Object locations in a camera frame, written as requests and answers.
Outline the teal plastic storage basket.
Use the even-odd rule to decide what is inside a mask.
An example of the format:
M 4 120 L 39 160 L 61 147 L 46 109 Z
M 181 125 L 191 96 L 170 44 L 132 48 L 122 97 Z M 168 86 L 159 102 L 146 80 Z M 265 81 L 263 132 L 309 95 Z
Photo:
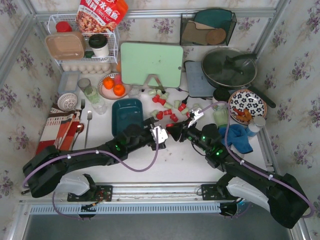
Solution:
M 143 127 L 143 104 L 137 98 L 116 100 L 111 108 L 111 133 L 116 137 L 131 124 Z

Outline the clear glass tumbler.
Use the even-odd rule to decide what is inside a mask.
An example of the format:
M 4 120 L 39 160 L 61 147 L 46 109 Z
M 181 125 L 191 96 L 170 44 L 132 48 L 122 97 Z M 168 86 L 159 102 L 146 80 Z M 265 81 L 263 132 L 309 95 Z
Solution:
M 100 99 L 98 102 L 92 103 L 91 105 L 95 112 L 99 115 L 103 115 L 107 111 L 107 105 L 103 99 Z

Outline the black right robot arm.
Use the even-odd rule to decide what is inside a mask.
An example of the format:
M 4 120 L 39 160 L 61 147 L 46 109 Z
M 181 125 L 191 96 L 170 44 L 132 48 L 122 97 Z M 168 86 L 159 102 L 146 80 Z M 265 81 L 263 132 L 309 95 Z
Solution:
M 222 137 L 214 123 L 199 130 L 195 125 L 189 126 L 186 120 L 174 123 L 166 130 L 176 142 L 189 140 L 202 149 L 208 164 L 225 173 L 216 183 L 224 199 L 239 197 L 259 205 L 287 229 L 292 229 L 312 208 L 294 176 L 271 173 L 239 158 L 222 144 Z

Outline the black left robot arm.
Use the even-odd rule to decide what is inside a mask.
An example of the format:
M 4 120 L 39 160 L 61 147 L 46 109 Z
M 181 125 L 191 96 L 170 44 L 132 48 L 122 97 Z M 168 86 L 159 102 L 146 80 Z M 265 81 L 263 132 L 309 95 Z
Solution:
M 168 138 L 168 132 L 150 117 L 143 126 L 130 124 L 112 140 L 97 147 L 59 150 L 50 145 L 22 168 L 25 176 L 22 186 L 30 190 L 33 198 L 41 198 L 52 193 L 68 173 L 95 166 L 123 164 L 130 153 L 145 146 L 158 152 L 166 148 Z

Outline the green coffee capsule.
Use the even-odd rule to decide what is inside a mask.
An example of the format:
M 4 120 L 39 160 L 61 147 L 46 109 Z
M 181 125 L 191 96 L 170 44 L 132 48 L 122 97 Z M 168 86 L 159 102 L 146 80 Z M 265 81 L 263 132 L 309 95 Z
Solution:
M 150 115 L 156 119 L 158 113 L 159 113 L 159 111 L 155 109 L 150 113 Z

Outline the white strainer basket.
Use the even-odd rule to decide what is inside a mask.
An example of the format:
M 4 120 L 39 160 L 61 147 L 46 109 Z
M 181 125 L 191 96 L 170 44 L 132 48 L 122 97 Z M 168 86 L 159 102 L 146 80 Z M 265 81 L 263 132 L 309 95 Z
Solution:
M 65 112 L 73 110 L 78 103 L 78 97 L 74 93 L 65 93 L 57 101 L 57 106 Z

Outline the green glass bottle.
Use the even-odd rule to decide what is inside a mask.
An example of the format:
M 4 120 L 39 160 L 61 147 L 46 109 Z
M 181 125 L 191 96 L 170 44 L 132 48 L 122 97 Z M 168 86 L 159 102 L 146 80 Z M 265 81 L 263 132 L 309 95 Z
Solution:
M 215 124 L 220 127 L 226 127 L 229 120 L 229 113 L 227 108 L 220 108 L 213 112 Z

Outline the grey induction cooker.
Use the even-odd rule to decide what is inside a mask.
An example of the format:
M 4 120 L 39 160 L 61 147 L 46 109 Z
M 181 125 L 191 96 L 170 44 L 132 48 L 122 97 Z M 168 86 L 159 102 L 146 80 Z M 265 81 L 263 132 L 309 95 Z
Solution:
M 191 98 L 212 98 L 215 88 L 207 81 L 200 61 L 184 62 L 188 93 Z

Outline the blue cloth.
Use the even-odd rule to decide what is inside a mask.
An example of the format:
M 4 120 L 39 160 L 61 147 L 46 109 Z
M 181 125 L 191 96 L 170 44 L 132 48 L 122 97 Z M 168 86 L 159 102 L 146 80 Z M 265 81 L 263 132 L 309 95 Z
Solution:
M 227 133 L 227 145 L 234 146 L 241 154 L 249 154 L 253 152 L 253 148 L 249 143 L 249 138 L 245 128 L 239 124 L 231 124 Z

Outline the white jar black lid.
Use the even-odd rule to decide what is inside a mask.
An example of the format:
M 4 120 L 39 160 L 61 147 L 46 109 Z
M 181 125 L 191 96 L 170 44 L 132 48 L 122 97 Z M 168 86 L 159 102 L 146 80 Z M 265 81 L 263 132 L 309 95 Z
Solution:
M 224 89 L 222 87 L 220 88 L 216 88 L 213 91 L 213 95 L 212 95 L 212 102 L 213 103 L 217 103 L 216 107 L 218 106 L 224 106 L 225 103 L 228 102 L 229 98 L 230 98 L 231 94 L 229 93 L 229 91 L 227 89 Z

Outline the pink bowl with oranges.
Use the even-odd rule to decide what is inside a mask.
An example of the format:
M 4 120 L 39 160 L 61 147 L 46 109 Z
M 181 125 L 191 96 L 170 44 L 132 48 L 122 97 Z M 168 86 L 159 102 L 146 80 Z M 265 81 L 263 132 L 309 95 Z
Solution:
M 103 98 L 118 100 L 125 97 L 132 89 L 132 86 L 124 84 L 119 73 L 111 73 L 100 80 L 97 89 Z

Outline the silver fork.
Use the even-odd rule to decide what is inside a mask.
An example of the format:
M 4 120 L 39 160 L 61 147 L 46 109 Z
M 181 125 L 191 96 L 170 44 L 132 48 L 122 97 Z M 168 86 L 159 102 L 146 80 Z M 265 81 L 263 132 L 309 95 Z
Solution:
M 86 106 L 86 100 L 84 98 L 82 98 L 81 102 L 80 102 L 80 116 L 79 116 L 80 119 L 81 119 L 82 112 L 83 112 L 85 106 Z
M 90 127 L 90 122 L 93 118 L 93 113 L 91 110 L 87 111 L 87 125 L 86 125 L 86 132 L 85 132 L 85 140 L 84 140 L 84 148 L 87 148 L 87 143 L 88 143 L 88 134 L 89 134 L 89 127 Z

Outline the floral patterned plate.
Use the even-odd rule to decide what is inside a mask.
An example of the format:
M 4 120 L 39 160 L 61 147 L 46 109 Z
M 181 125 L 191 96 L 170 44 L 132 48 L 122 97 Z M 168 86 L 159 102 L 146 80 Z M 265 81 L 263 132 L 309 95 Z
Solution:
M 228 104 L 232 119 L 242 125 L 248 125 L 254 117 L 267 116 L 267 104 L 248 89 L 235 91 L 230 96 Z

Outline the green cutting board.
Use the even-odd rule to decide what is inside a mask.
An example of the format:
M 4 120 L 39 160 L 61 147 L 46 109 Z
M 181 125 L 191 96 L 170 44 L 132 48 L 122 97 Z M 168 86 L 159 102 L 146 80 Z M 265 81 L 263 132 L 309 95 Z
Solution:
M 184 50 L 179 45 L 124 42 L 120 47 L 121 79 L 142 86 L 157 75 L 165 88 L 180 86 Z

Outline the green glass cup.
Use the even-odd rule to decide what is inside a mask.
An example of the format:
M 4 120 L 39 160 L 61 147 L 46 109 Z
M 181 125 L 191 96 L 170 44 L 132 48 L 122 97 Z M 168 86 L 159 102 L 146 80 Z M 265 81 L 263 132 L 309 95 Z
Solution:
M 98 104 L 100 96 L 96 87 L 92 86 L 88 78 L 81 78 L 77 82 L 78 87 L 84 93 L 91 104 Z

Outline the rose gold spoon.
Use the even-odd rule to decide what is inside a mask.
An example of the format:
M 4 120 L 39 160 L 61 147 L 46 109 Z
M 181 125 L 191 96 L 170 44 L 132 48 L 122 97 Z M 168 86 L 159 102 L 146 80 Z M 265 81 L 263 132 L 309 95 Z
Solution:
M 79 134 L 84 130 L 84 124 L 83 123 L 80 123 L 79 125 L 77 125 L 77 129 L 76 129 L 76 133 L 75 133 L 75 137 L 73 139 L 73 143 L 72 143 L 72 146 L 71 146 L 71 150 L 74 148 L 74 145 L 77 141 L 77 138 L 79 136 Z

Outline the blue jar silver lid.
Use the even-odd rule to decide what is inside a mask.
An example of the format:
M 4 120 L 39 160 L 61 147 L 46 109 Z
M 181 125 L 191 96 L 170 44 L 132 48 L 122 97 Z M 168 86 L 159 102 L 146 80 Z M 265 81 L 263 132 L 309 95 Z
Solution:
M 265 126 L 266 120 L 262 116 L 255 116 L 246 128 L 248 137 L 254 137 Z

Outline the black pan with glass lid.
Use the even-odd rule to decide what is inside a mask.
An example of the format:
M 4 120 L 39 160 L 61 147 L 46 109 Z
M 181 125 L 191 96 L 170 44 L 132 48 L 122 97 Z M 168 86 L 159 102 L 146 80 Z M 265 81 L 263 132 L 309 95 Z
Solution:
M 215 88 L 227 90 L 248 89 L 257 94 L 269 107 L 276 103 L 253 86 L 258 68 L 256 53 L 245 53 L 235 48 L 219 47 L 208 51 L 201 60 L 201 69 L 207 82 Z

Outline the egg tray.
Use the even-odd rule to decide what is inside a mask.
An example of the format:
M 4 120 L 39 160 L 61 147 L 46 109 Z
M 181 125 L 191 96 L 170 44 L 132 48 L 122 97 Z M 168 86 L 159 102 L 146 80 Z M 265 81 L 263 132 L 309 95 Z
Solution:
M 62 63 L 65 72 L 77 72 L 82 74 L 110 74 L 112 65 L 110 63 Z

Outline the striped kitchen towel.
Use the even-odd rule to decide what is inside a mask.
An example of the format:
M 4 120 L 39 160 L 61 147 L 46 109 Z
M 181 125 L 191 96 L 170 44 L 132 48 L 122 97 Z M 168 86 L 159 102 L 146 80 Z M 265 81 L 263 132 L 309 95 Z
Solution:
M 49 146 L 55 146 L 61 151 L 71 150 L 81 113 L 80 109 L 62 111 L 57 104 L 53 104 L 35 154 Z

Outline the clear container blue lid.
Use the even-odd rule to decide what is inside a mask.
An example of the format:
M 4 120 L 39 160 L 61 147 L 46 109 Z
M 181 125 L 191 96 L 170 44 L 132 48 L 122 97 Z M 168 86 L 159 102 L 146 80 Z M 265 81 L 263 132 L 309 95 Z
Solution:
M 60 95 L 66 93 L 76 93 L 78 90 L 78 80 L 80 79 L 80 71 L 64 71 L 61 75 L 58 86 Z

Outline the white cup black lid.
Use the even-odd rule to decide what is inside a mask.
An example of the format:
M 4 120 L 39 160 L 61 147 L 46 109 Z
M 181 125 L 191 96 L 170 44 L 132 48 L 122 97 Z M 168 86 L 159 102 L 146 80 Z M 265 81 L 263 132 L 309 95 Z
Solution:
M 100 33 L 93 34 L 89 37 L 88 44 L 96 57 L 109 56 L 108 39 L 105 35 Z

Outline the black mesh organizer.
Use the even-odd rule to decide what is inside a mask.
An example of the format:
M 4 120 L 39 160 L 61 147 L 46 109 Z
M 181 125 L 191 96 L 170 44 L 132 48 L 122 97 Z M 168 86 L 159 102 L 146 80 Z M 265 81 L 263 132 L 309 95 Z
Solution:
M 201 10 L 181 17 L 181 46 L 228 46 L 237 23 L 236 14 L 222 8 Z

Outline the brown plastic lunch box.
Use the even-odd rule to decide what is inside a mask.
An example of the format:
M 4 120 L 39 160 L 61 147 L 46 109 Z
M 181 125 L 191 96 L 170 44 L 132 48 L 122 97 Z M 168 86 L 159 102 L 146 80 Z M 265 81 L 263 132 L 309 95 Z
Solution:
M 48 35 L 45 44 L 50 55 L 58 61 L 80 60 L 85 55 L 85 39 L 78 31 Z

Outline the red snack bag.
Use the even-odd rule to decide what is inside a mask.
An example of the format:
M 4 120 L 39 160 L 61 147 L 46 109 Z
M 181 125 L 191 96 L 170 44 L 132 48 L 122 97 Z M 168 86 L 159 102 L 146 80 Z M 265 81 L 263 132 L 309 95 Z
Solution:
M 124 0 L 81 0 L 75 22 L 82 33 L 113 32 L 128 9 Z

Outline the red capped jar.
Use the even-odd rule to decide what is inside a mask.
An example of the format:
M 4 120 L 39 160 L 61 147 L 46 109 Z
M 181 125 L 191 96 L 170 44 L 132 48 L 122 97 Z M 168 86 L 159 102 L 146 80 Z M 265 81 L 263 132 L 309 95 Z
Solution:
M 73 29 L 67 21 L 60 21 L 55 25 L 55 29 L 58 33 L 72 32 Z

